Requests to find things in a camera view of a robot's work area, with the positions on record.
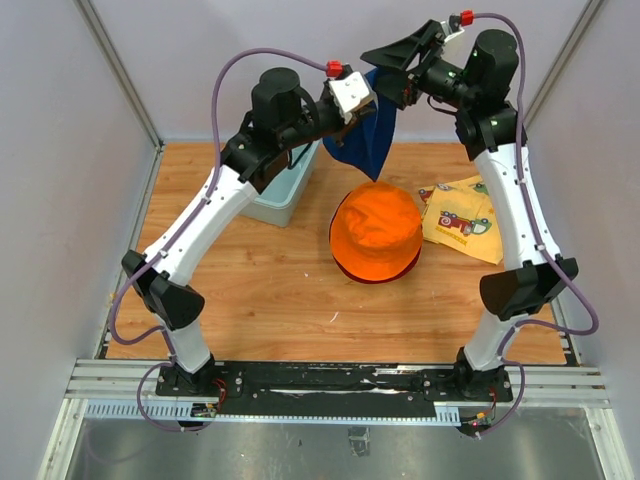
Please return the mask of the blue bucket hat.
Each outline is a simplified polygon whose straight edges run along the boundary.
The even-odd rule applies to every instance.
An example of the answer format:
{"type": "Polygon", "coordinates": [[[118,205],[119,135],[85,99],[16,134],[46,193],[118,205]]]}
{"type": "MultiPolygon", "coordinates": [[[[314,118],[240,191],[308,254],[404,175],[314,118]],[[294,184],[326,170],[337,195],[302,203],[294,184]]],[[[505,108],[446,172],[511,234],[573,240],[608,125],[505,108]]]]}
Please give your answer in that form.
{"type": "MultiPolygon", "coordinates": [[[[374,91],[377,69],[363,74],[374,91]]],[[[379,97],[360,110],[341,132],[321,138],[333,159],[355,167],[370,180],[379,179],[389,154],[396,126],[397,108],[379,97]]]]}

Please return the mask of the orange bucket hat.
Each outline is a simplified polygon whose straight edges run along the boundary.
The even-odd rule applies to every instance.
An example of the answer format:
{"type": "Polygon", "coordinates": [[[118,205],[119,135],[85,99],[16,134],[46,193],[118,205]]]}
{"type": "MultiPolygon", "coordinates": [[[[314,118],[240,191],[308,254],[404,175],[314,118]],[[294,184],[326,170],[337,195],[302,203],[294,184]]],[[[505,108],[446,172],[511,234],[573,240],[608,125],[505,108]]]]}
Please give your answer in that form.
{"type": "Polygon", "coordinates": [[[364,279],[401,272],[420,256],[422,243],[421,213],[413,198],[382,181],[352,190],[330,222],[329,248],[336,265],[364,279]]]}

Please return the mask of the dark maroon bucket hat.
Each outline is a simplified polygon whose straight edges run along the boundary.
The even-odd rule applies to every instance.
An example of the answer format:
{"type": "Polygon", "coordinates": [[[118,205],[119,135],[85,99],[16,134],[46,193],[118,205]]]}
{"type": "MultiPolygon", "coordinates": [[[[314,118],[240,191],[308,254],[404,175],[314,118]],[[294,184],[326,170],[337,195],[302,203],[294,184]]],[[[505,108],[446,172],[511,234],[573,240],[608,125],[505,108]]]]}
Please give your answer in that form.
{"type": "Polygon", "coordinates": [[[361,284],[366,284],[366,285],[376,285],[376,284],[385,284],[385,283],[389,283],[389,282],[393,282],[396,281],[402,277],[404,277],[405,275],[407,275],[411,270],[413,270],[413,268],[417,265],[418,261],[419,261],[419,255],[416,255],[413,260],[399,273],[393,275],[393,276],[387,276],[385,278],[382,279],[377,279],[377,280],[371,280],[371,279],[364,279],[362,277],[358,277],[354,274],[352,274],[351,272],[349,272],[348,270],[344,269],[342,266],[338,265],[341,272],[350,280],[353,280],[355,282],[361,283],[361,284]]]}

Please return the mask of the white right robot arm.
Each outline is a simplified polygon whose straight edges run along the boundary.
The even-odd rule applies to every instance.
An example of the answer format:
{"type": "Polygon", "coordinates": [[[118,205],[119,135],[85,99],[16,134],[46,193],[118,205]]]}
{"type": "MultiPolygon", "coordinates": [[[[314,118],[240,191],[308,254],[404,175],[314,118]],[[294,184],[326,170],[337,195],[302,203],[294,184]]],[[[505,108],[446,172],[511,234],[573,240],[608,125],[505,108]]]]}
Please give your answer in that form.
{"type": "Polygon", "coordinates": [[[453,107],[456,135],[488,189],[503,247],[503,272],[480,280],[485,310],[472,339],[459,350],[452,374],[427,380],[425,390],[508,401],[503,353],[520,322],[556,298],[578,265],[562,255],[547,229],[528,165],[522,103],[507,99],[512,81],[523,81],[526,72],[517,28],[480,32],[462,67],[444,58],[446,45],[474,17],[464,11],[445,22],[430,20],[360,58],[378,68],[376,92],[399,109],[422,94],[453,107]]]}

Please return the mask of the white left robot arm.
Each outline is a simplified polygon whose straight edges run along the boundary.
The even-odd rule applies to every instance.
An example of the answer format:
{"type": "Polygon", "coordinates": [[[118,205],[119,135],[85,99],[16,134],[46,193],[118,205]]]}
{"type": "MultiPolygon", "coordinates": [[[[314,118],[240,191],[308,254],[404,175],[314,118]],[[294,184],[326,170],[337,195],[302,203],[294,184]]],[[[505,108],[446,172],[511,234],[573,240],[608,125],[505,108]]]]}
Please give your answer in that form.
{"type": "Polygon", "coordinates": [[[167,341],[170,362],[164,369],[190,394],[203,395],[216,383],[215,360],[199,323],[205,299],[189,284],[200,261],[226,226],[288,168],[293,149],[346,130],[369,94],[358,72],[327,79],[320,98],[313,99],[294,70],[267,70],[251,91],[239,131],[198,194],[160,239],[142,253],[125,254],[127,277],[167,341]]]}

